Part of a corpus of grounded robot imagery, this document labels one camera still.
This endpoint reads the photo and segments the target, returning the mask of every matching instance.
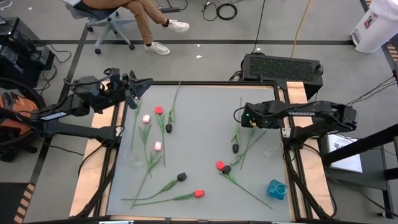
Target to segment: white sneaker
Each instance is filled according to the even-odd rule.
[[[174,32],[185,32],[189,30],[189,24],[186,22],[179,22],[176,20],[169,20],[169,25],[166,29],[172,30]]]
[[[170,50],[159,42],[152,42],[152,45],[149,47],[144,44],[144,49],[160,55],[168,55],[170,53]]]

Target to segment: white paper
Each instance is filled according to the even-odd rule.
[[[329,134],[328,135],[329,152],[333,152],[333,151],[335,151],[341,147],[347,146],[355,141],[357,141],[357,139],[345,138],[343,136]],[[361,157],[358,154],[358,155],[351,156],[346,159],[342,159],[337,162],[332,162],[330,167],[362,173]]]

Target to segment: office chair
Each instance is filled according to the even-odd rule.
[[[134,50],[134,45],[130,43],[130,40],[121,32],[119,26],[130,24],[135,22],[135,19],[116,19],[119,17],[119,13],[116,9],[93,9],[88,7],[81,0],[62,0],[65,3],[66,8],[70,11],[74,19],[87,18],[87,30],[93,32],[93,26],[105,26],[105,31],[101,34],[99,39],[95,43],[95,53],[100,54],[100,44],[105,39],[106,35],[113,30],[115,34],[119,34],[129,45],[131,50]]]

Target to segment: concrete floor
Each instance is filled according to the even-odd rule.
[[[184,34],[175,34],[160,26],[151,24],[154,36],[159,40],[254,40],[257,33],[262,1],[243,0],[237,3],[238,15],[232,21],[217,19],[207,22],[201,17],[200,1],[189,1],[185,11],[167,14],[171,19],[190,23],[190,30]],[[183,0],[174,0],[172,4],[183,6]],[[304,12],[306,0],[268,0],[264,10],[260,40],[293,40]],[[121,17],[130,18],[132,14],[119,10]],[[213,15],[212,9],[206,16]],[[302,26],[299,40],[348,40],[348,34],[364,14],[359,0],[316,0],[308,9]],[[85,20],[74,20],[60,1],[48,0],[13,0],[13,5],[1,13],[4,17],[18,16],[37,36],[43,40],[75,40],[71,44],[54,45],[58,50],[69,50],[73,57],[78,49],[78,40],[85,26]],[[94,40],[101,33],[101,27],[95,27],[86,40]],[[140,40],[135,24],[123,27],[131,40]],[[107,39],[118,39],[110,33]],[[144,51],[143,46],[136,45],[131,51],[126,45],[105,44],[101,46],[102,54],[94,54],[94,45],[82,46],[78,63],[72,65],[72,59],[59,64],[58,76],[51,87],[44,92],[48,104],[58,100],[63,85],[63,78],[74,70],[74,78],[87,75],[102,77],[108,67],[120,68],[122,72],[134,70],[139,78],[152,77],[155,80],[227,80],[236,70],[244,57],[250,52],[252,44],[170,44],[172,53],[163,57]],[[289,57],[291,45],[258,45],[261,52],[267,55]],[[67,54],[57,54],[63,59]],[[330,100],[347,103],[362,95],[374,86],[391,76],[391,69],[381,50],[374,54],[360,54],[350,45],[299,45],[295,57],[319,60],[324,68],[324,86],[318,94],[318,100]],[[396,86],[378,93],[372,98],[354,105],[358,110],[359,124],[357,131],[347,134],[352,137],[365,137],[395,123]],[[68,123],[91,124],[93,115],[83,118],[64,118]],[[63,146],[83,152],[86,139],[55,136],[53,145]],[[392,146],[386,149],[393,151]],[[22,154],[13,163],[0,163],[1,170],[12,172],[1,173],[1,182],[28,182],[35,166],[36,154]],[[387,155],[388,168],[397,167],[397,159]],[[77,181],[77,169],[82,158],[50,148],[44,161],[36,189],[29,205],[25,222],[67,218],[72,203]],[[379,190],[354,186],[366,193],[375,201],[382,203]],[[380,210],[369,203],[360,194],[352,193],[340,185],[330,183],[330,189],[338,204],[337,218],[344,221],[369,223],[395,223],[376,217]],[[391,182],[391,189],[398,189],[398,182]],[[393,191],[394,205],[398,206],[398,193]]]

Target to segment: trash can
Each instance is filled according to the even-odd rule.
[[[362,53],[373,53],[398,33],[398,0],[373,0],[350,36]]]

